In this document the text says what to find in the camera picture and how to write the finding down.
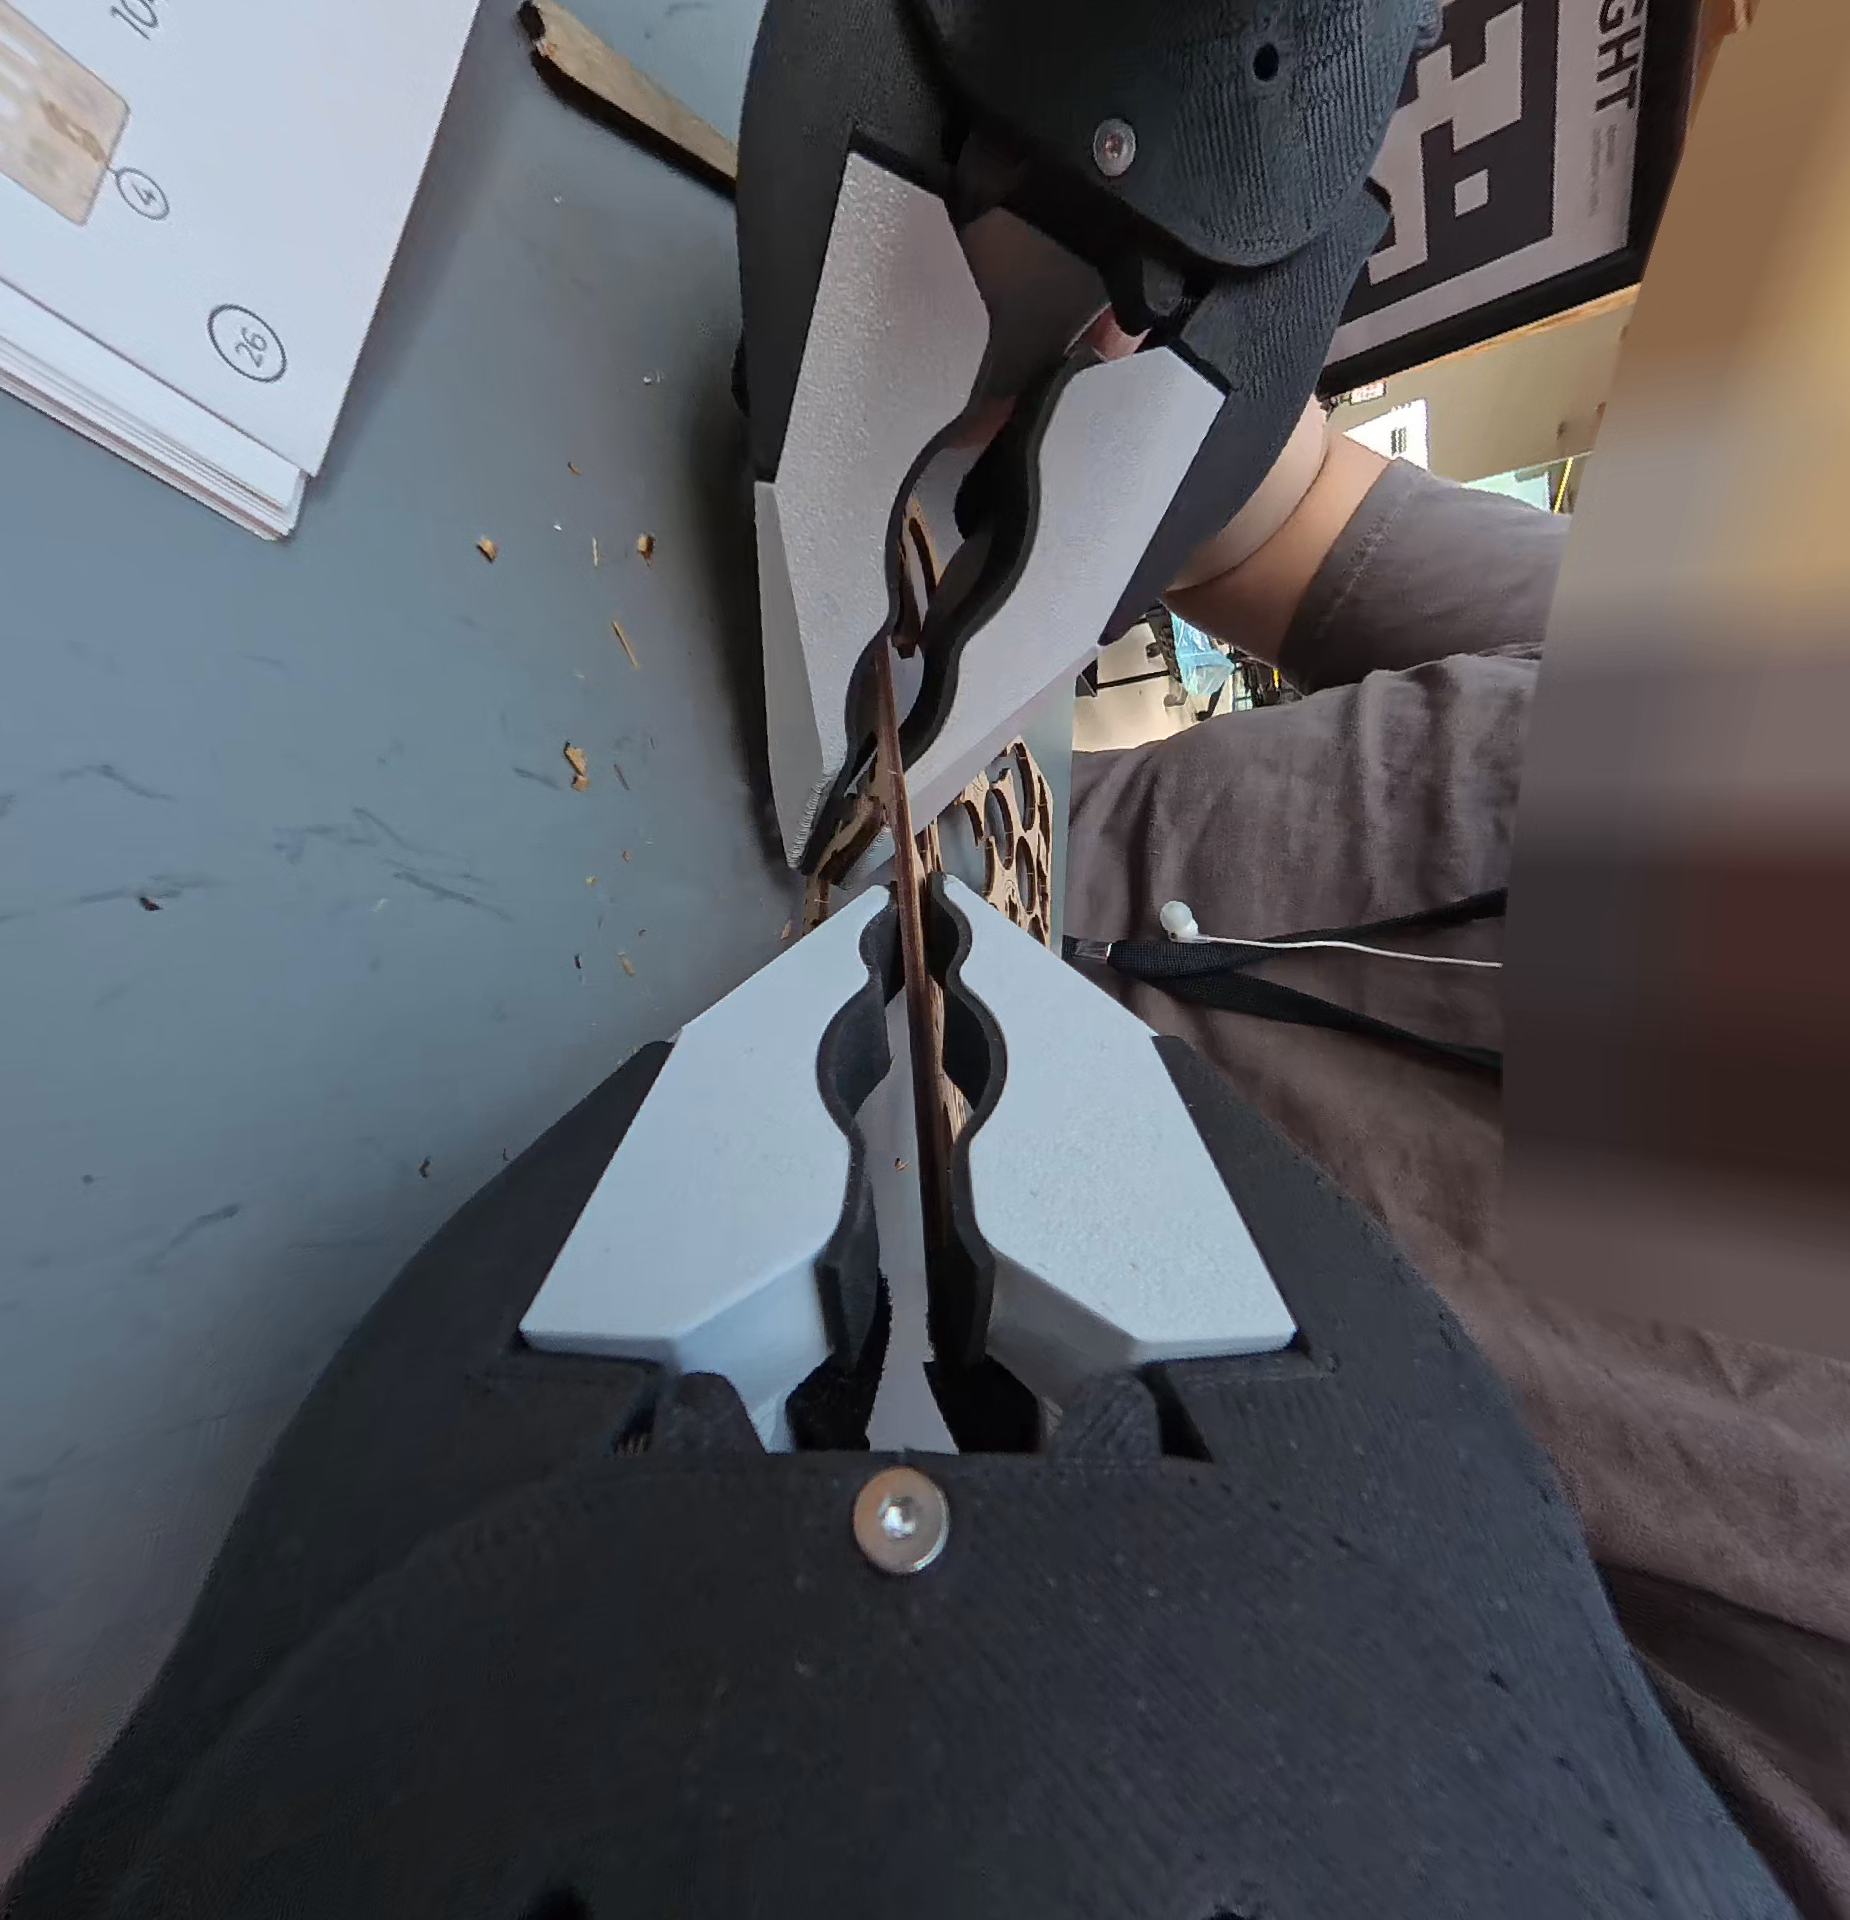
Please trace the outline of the white instruction booklet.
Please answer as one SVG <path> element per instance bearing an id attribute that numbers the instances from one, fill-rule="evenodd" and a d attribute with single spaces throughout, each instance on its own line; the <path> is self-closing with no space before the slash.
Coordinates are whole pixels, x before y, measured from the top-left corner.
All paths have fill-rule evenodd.
<path id="1" fill-rule="evenodd" d="M 293 533 L 476 2 L 0 2 L 0 389 Z"/>

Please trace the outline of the scattered wood chips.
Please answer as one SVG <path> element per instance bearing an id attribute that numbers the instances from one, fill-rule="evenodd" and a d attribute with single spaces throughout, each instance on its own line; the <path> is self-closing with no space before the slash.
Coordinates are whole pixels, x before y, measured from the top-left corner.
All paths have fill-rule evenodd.
<path id="1" fill-rule="evenodd" d="M 558 925 L 574 972 L 639 952 L 664 867 L 648 758 L 671 702 L 644 637 L 648 515 L 625 513 L 611 460 L 558 432 L 474 513 L 462 625 L 493 737 L 493 849 L 474 870 L 520 924 Z"/>

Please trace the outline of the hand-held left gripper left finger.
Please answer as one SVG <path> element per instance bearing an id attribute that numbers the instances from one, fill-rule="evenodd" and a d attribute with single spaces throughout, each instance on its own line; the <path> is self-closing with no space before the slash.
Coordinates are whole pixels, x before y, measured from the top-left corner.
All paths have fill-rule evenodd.
<path id="1" fill-rule="evenodd" d="M 876 889 L 688 1021 L 522 1342 L 716 1375 L 765 1446 L 859 1438 L 885 1367 L 859 1115 L 893 1069 L 895 978 L 895 905 Z"/>

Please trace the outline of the long wooden scrap strip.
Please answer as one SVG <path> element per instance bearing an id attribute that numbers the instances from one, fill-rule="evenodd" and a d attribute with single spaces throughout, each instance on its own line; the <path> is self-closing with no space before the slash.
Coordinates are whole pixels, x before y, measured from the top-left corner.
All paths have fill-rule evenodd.
<path id="1" fill-rule="evenodd" d="M 558 100 L 698 181 L 737 196 L 737 143 L 553 2 L 524 2 L 516 20 L 530 61 Z"/>

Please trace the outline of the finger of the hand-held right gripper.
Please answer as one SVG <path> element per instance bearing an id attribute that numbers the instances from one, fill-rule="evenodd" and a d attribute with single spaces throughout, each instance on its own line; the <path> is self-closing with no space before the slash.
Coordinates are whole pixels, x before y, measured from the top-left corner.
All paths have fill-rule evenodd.
<path id="1" fill-rule="evenodd" d="M 756 483 L 770 796 L 803 869 L 855 755 L 849 696 L 892 615 L 893 515 L 976 394 L 1026 381 L 1050 291 L 1044 237 L 949 206 L 849 154 L 773 478 Z"/>
<path id="2" fill-rule="evenodd" d="M 935 656 L 937 731 L 904 751 L 916 806 L 951 803 L 1050 688 L 1070 688 L 1220 408 L 1170 348 L 1066 368 L 1028 453 L 1026 531 L 981 561 Z"/>

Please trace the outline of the framed marker sign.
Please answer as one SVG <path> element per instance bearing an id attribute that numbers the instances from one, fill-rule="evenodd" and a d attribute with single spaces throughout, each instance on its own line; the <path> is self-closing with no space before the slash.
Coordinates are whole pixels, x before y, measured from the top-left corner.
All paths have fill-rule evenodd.
<path id="1" fill-rule="evenodd" d="M 1372 181 L 1327 399 L 1632 287 L 1679 167 L 1698 2 L 1445 2 Z"/>

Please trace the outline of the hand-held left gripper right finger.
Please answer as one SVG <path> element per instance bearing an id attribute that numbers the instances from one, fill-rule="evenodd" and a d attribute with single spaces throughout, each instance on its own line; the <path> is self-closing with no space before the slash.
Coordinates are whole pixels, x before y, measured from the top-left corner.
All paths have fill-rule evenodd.
<path id="1" fill-rule="evenodd" d="M 967 1109 L 928 1257 L 958 1446 L 1035 1446 L 1105 1376 L 1298 1338 L 1159 1036 L 954 877 L 928 887 L 941 1082 Z"/>

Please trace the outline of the small wooden model part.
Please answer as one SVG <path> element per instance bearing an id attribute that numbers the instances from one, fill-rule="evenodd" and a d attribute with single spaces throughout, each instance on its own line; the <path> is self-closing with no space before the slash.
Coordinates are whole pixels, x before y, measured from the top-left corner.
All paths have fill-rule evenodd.
<path id="1" fill-rule="evenodd" d="M 919 669 L 922 628 L 930 600 L 941 579 L 937 538 L 933 536 L 924 498 L 914 490 L 903 520 L 904 531 L 904 579 L 900 586 L 900 615 L 888 642 L 893 667 L 895 709 L 904 717 L 916 700 Z M 807 877 L 798 933 L 807 935 L 825 924 L 834 911 L 834 896 L 845 891 L 849 876 L 864 861 L 874 844 L 886 833 L 885 776 L 879 751 L 870 751 L 859 773 L 846 788 L 845 811 L 825 839 L 816 870 Z"/>

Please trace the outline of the perforated plywood panel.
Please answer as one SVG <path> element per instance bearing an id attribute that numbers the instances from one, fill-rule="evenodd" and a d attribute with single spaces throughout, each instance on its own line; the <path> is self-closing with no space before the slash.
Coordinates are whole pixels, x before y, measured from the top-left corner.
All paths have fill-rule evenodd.
<path id="1" fill-rule="evenodd" d="M 909 800 L 900 765 L 893 646 L 878 642 L 874 669 L 870 791 L 892 839 L 892 881 L 862 902 L 874 972 L 885 1001 L 895 1004 L 897 1046 L 907 1061 L 907 1105 L 914 1116 L 909 1170 L 922 1208 L 924 1318 L 930 1366 L 940 1378 L 978 1375 L 986 1357 L 993 1308 L 993 1257 L 978 1231 L 968 1153 L 986 1116 L 988 1072 L 1003 1072 L 1004 1043 L 986 1034 L 976 1004 L 956 991 L 961 941 L 976 931 L 956 912 L 951 883 L 964 870 L 945 859 L 945 830 L 924 821 Z M 981 863 L 979 903 L 1008 925 L 1047 944 L 1056 933 L 1053 839 L 1056 800 L 1024 739 L 1014 739 L 993 766 L 949 803 L 956 839 Z"/>

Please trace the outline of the person's right forearm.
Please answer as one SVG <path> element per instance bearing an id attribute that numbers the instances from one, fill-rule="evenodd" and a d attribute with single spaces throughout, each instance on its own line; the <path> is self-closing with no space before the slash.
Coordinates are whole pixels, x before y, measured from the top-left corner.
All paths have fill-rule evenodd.
<path id="1" fill-rule="evenodd" d="M 1378 559 L 1428 480 L 1333 432 L 1307 398 L 1269 478 L 1179 565 L 1165 607 L 1212 644 L 1288 667 L 1301 688 L 1410 667 L 1420 650 Z"/>

